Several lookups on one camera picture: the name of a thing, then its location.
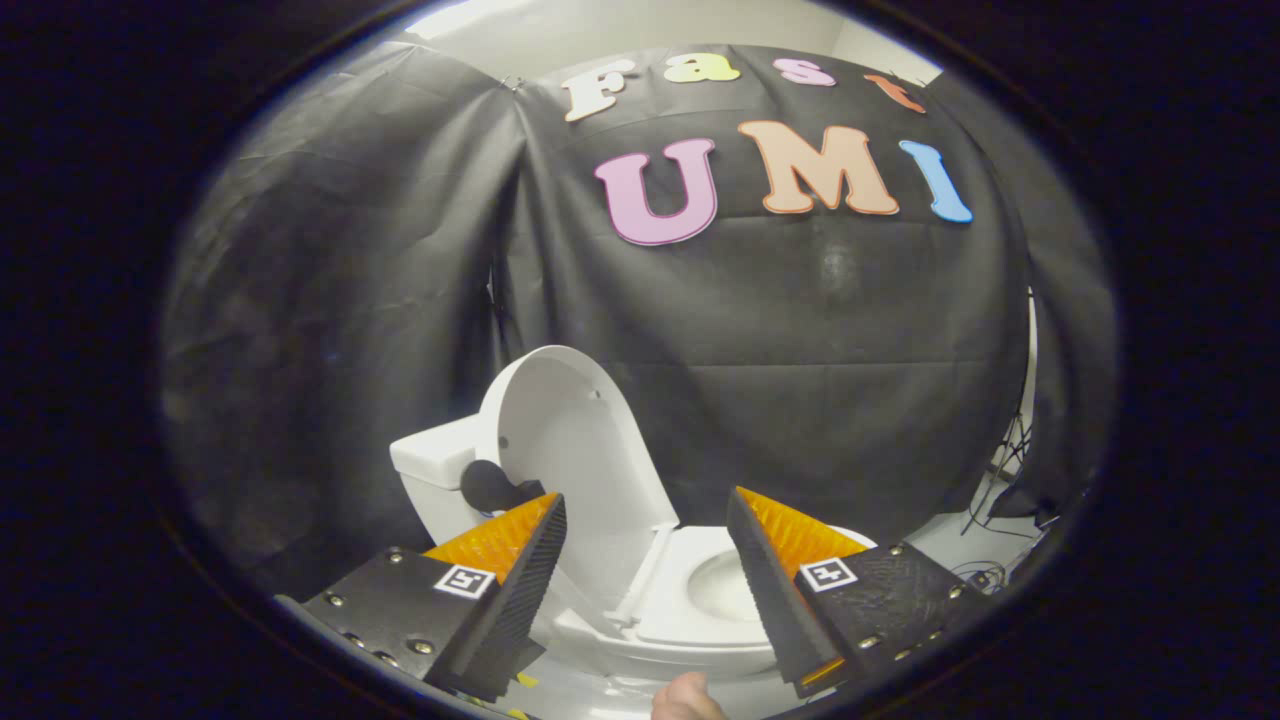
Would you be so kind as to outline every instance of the yellow letter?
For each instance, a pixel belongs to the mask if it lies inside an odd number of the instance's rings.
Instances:
[[[631,60],[614,60],[608,65],[588,70],[580,76],[573,76],[564,81],[561,87],[568,90],[570,111],[564,115],[568,122],[580,120],[590,114],[607,110],[618,101],[617,97],[605,97],[604,91],[620,92],[625,81],[622,73],[636,69]]]
[[[884,181],[867,151],[867,133],[831,126],[822,138],[822,152],[813,149],[794,129],[776,120],[751,120],[737,131],[755,140],[769,176],[769,195],[764,208],[771,213],[808,213],[813,199],[800,191],[800,176],[827,208],[840,206],[840,186],[849,178],[845,201],[859,213],[892,215],[897,200],[884,188]]]
[[[671,65],[662,77],[671,82],[700,82],[704,79],[737,79],[742,73],[728,65],[728,58],[714,53],[690,53],[667,60]]]

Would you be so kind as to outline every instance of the black backdrop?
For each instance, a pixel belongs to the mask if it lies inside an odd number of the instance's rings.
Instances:
[[[1025,87],[1106,170],[1096,178],[1120,209],[1108,220],[1138,379],[1106,501],[1055,569],[1044,611],[890,715],[1274,715],[1265,625],[1248,612],[1271,571],[1265,514],[1245,500],[1254,470],[1274,466],[1274,443],[1257,442],[1265,396],[1249,384],[1272,345],[1256,304],[1265,286],[1251,287],[1271,258],[1268,215],[1252,204],[1267,145],[1251,123],[1274,106],[1265,77],[1242,69],[1266,65],[1256,31],[1270,18],[895,5]],[[138,401],[169,231],[223,120],[260,78],[366,13],[170,3],[5,18],[23,419],[6,436],[23,443],[5,511],[20,561],[9,650],[27,714],[381,712],[265,639],[192,570],[147,497],[168,473]]]
[[[690,51],[742,74],[663,79]],[[1110,405],[1101,238],[1061,219],[1060,234],[1024,236],[1021,169],[989,160],[998,135],[974,142],[927,94],[918,114],[863,78],[873,69],[831,58],[625,56],[637,72],[618,104],[571,124],[561,82],[614,58],[508,90],[390,41],[265,117],[212,182],[170,290],[164,410],[197,518],[266,592],[305,600],[380,547],[421,547],[388,446],[475,413],[488,380],[543,345],[604,365],[677,514],[699,525],[723,523],[736,484],[878,542],[963,511],[1021,395],[1028,243],[1048,277],[1074,273],[1042,302],[1093,315],[1074,329],[1098,346],[1080,372],[1102,392],[1043,387],[1082,413]],[[781,56],[838,85],[792,83]],[[745,120],[783,122],[815,147],[827,126],[864,131],[899,213],[773,215]],[[716,219],[677,245],[625,242],[593,170],[691,137],[716,142]],[[972,223],[932,213],[899,140],[942,152]],[[684,205],[672,163],[645,174],[655,213]],[[1055,200],[1034,210],[1070,211]],[[1059,348],[1041,364],[1056,372]],[[1070,478],[1057,498],[1083,484]]]

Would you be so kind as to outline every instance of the white wall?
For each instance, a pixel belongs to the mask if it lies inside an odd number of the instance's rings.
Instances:
[[[826,54],[890,72],[919,86],[929,85],[942,74],[942,68],[855,20],[844,22],[831,53]]]
[[[627,50],[721,42],[829,55],[919,85],[940,72],[870,28],[803,0],[466,0],[410,32],[495,78],[536,78]]]

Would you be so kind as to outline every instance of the white toilet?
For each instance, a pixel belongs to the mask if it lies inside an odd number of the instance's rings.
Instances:
[[[568,534],[530,633],[548,656],[655,680],[689,670],[742,678],[774,664],[728,532],[677,528],[626,398],[586,355],[535,350],[494,379],[477,414],[390,451],[436,543],[488,519],[460,489],[472,460],[564,496]]]

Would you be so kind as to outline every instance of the blue letter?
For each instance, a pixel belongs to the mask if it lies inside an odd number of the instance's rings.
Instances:
[[[942,167],[942,155],[938,155],[938,151],[928,145],[910,140],[904,140],[897,146],[915,158],[915,164],[924,173],[924,182],[929,183],[929,190],[933,192],[933,205],[931,205],[933,214],[952,223],[973,222],[973,213],[960,201],[956,186],[951,184],[951,178],[947,177],[947,170]]]

